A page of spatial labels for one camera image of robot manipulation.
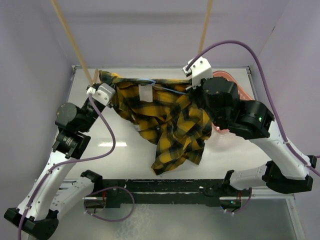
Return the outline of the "yellow black plaid shirt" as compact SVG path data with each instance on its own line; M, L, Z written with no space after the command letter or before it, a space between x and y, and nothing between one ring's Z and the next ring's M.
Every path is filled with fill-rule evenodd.
M190 100L188 83L182 79L154 79L157 84L184 92L176 94L116 73L99 71L99 80L115 89L111 106L138 128L140 136L156 145L151 168L156 175L172 171L190 161L198 165L212 122L205 111Z

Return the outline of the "blue wire hanger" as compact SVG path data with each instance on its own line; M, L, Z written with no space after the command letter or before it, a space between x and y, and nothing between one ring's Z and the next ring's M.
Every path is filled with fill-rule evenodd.
M166 91L169 91L169 92L172 92L172 93L175 93L175 94L179 94L179 95L185 95L186 93L185 92L182 92L182 91L177 91L177 90L174 90L172 88L167 88L167 87L164 87L162 85L159 85L155 80L153 79L149 79L149 78L138 78L137 81L140 81L140 82L143 82L147 85L151 85L155 88L159 88L159 89L162 89L162 90L166 90Z

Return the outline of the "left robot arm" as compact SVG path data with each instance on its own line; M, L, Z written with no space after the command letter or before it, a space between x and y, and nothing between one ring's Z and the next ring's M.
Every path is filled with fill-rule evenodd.
M25 199L4 214L17 227L17 239L27 234L36 240L48 240L62 217L83 197L101 194L102 176L92 171L81 174L63 193L58 190L75 164L99 158L82 158L91 140L86 133L102 117L110 100L109 96L89 94L82 107L67 102L58 108L55 121L58 135L42 173Z

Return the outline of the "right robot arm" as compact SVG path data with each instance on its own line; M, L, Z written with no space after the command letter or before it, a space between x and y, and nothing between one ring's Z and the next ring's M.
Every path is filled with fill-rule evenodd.
M281 194L312 190L310 169L316 166L316 157L303 154L282 136L277 120L265 104L241 100L236 83L220 76L192 80L187 92L216 127L250 141L270 158L256 168L229 170L222 183L226 195L263 186Z

